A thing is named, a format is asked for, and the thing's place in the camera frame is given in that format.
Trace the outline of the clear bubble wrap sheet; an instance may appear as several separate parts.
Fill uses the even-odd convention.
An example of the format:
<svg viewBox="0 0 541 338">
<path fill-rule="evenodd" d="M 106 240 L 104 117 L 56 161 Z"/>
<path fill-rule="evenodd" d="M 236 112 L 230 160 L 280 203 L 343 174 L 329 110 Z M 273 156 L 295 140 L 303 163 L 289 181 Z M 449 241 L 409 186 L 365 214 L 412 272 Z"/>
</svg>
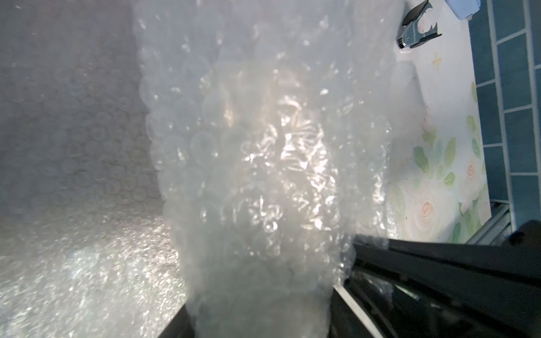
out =
<svg viewBox="0 0 541 338">
<path fill-rule="evenodd" d="M 157 337 L 185 300 L 130 1 L 1 3 L 1 336 Z"/>
</svg>

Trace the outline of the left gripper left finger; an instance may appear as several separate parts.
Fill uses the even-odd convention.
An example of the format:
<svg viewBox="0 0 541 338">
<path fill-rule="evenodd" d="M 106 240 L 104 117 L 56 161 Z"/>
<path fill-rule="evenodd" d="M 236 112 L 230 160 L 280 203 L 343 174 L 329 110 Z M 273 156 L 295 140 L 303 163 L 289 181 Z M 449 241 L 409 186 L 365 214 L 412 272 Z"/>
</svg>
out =
<svg viewBox="0 0 541 338">
<path fill-rule="evenodd" d="M 158 338 L 195 338 L 195 331 L 186 306 L 177 312 Z"/>
</svg>

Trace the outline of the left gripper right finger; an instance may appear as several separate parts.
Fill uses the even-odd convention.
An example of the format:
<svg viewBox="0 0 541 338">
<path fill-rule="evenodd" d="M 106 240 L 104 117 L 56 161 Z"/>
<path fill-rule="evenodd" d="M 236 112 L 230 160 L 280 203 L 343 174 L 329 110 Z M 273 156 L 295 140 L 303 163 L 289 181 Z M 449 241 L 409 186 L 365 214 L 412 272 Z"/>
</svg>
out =
<svg viewBox="0 0 541 338">
<path fill-rule="evenodd" d="M 540 222 L 497 246 L 355 239 L 330 337 L 539 337 Z"/>
</svg>

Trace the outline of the bubble vase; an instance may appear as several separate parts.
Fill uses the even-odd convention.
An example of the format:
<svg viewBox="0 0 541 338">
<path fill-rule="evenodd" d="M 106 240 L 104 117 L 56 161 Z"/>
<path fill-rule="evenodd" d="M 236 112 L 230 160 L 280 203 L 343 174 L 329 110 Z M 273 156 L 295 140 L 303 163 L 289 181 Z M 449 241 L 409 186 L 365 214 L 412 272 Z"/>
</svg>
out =
<svg viewBox="0 0 541 338">
<path fill-rule="evenodd" d="M 403 1 L 136 1 L 139 87 L 196 337 L 327 337 L 387 249 Z"/>
</svg>

